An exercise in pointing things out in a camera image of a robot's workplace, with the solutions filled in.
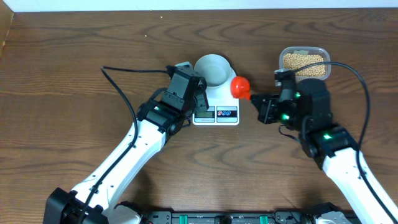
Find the red plastic scoop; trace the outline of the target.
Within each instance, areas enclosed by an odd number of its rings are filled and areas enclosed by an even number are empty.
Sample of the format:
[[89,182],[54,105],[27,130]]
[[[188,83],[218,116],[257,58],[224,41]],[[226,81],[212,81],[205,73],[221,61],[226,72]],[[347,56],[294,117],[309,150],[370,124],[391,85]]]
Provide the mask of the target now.
[[251,87],[248,79],[236,76],[232,79],[230,85],[231,95],[236,99],[251,99]]

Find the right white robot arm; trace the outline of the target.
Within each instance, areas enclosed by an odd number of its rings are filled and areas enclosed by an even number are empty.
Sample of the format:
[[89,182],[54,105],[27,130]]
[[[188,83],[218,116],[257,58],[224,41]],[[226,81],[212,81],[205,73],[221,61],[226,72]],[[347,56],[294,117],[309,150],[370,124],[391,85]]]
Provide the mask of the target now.
[[250,100],[260,122],[298,132],[295,141],[338,186],[361,223],[397,223],[397,206],[370,171],[359,144],[334,122],[324,81],[284,82],[279,94],[255,94]]

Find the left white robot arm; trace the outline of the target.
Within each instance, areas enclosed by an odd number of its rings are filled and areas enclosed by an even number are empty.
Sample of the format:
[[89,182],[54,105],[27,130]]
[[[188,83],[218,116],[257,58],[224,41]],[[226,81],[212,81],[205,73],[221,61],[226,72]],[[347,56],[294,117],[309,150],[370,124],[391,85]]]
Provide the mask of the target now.
[[115,150],[70,192],[48,197],[44,223],[139,223],[140,215],[120,208],[119,198],[146,162],[182,128],[193,113],[209,108],[205,90],[194,94],[157,90],[140,105],[133,124]]

